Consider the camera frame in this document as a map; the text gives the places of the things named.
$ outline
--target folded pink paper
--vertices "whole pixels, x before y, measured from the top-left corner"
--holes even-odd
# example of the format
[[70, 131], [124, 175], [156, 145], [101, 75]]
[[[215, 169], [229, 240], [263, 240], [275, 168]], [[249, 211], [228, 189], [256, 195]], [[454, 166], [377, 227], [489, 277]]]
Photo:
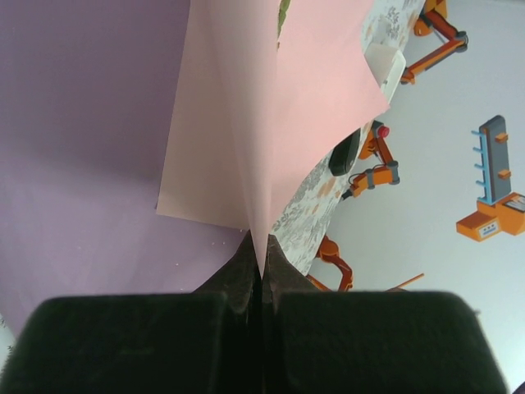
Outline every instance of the folded pink paper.
[[360, 46], [372, 0], [192, 0], [157, 212], [267, 234], [313, 167], [388, 108]]

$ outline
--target purple backdrop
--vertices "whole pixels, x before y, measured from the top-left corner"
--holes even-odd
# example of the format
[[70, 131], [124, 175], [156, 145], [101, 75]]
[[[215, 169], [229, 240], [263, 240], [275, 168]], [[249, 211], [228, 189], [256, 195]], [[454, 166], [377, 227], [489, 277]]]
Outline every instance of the purple backdrop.
[[0, 0], [0, 312], [190, 291], [242, 234], [155, 204], [189, 0]]

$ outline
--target patterned cloth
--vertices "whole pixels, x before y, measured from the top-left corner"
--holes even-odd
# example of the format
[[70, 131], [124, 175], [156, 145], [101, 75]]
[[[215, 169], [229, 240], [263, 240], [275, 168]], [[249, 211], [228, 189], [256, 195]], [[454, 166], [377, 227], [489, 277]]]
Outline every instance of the patterned cloth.
[[0, 315], [0, 368], [6, 363], [7, 357], [11, 354], [15, 338], [9, 328], [6, 326], [2, 315]]
[[[363, 51], [371, 43], [404, 49], [425, 0], [376, 0], [361, 31]], [[369, 125], [363, 127], [359, 150]], [[272, 228], [288, 260], [304, 275], [308, 273], [331, 215], [348, 189], [348, 177], [333, 177], [329, 153], [310, 172], [282, 216]]]

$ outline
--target wall decal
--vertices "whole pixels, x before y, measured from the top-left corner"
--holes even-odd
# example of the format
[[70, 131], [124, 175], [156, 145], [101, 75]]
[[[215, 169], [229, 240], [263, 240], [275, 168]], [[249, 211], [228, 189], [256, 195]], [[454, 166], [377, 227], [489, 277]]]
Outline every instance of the wall decal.
[[509, 135], [505, 119], [497, 115], [481, 125], [480, 146], [474, 148], [482, 159], [475, 167], [482, 170], [485, 195], [477, 199], [477, 211], [456, 223], [456, 230], [475, 241], [484, 241], [500, 232], [517, 236], [525, 231], [525, 195], [512, 191], [509, 169]]

